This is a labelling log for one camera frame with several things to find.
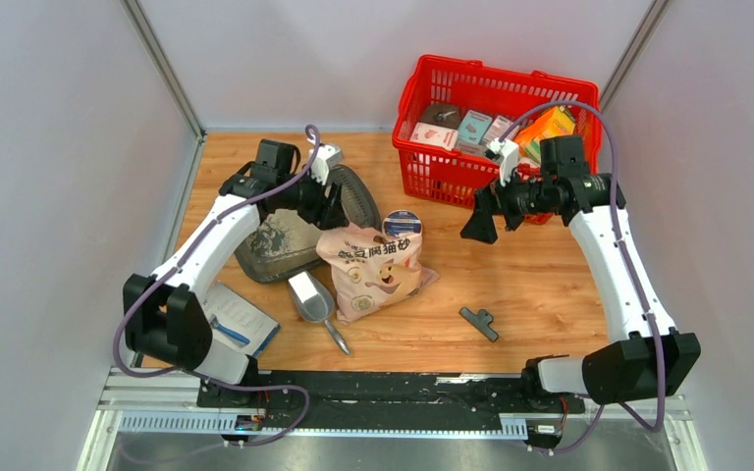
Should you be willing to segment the pink cat litter bag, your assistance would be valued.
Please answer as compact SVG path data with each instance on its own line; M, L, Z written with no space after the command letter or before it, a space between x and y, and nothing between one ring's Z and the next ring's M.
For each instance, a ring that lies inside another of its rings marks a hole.
M351 224L322 233L316 252L331 267L337 319L349 325L439 280L420 262L422 235L386 235Z

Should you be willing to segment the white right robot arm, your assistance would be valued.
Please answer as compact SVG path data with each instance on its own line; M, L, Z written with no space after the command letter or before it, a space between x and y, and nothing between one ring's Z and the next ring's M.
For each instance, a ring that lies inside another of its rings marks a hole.
M486 149L499 174L476 190L461 236L492 244L494 219L514 231L526 217L555 214L580 247L605 312L608 345L584 356L532 359L523 370L520 396L529 408L548 409L560 393L604 404L629 404L674 395L700 357L693 333L675 325L648 279L633 240L619 185L610 173L594 174L578 135L544 139L538 178L515 175L518 145L493 139Z

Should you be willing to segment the silver metal scoop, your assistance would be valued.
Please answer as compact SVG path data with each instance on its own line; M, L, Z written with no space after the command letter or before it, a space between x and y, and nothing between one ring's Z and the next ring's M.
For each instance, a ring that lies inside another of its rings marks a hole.
M350 355L348 343L331 321L336 311L331 292L308 271L290 277L287 284L300 317L305 322L323 325L337 347L345 355Z

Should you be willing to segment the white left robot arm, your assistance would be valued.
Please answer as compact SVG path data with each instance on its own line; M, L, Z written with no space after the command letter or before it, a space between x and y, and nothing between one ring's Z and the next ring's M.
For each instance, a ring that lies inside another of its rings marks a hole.
M221 383L225 397L238 407L257 401L261 383L247 372L249 355L217 338L203 300L238 246L275 212L294 211L319 230L348 225L342 188L329 180L343 151L322 142L316 128L307 133L313 147L304 163L298 161L297 146L261 140L254 160L222 183L211 209L181 248L150 274L126 280L115 352L125 346L174 370Z

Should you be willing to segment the black bag clip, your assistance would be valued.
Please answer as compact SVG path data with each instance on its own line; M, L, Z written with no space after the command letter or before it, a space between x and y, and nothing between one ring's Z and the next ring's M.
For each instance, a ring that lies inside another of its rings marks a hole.
M499 334L492 328L494 316L487 310L472 311L467 307L462 307L458 314L488 341L496 342L499 339Z

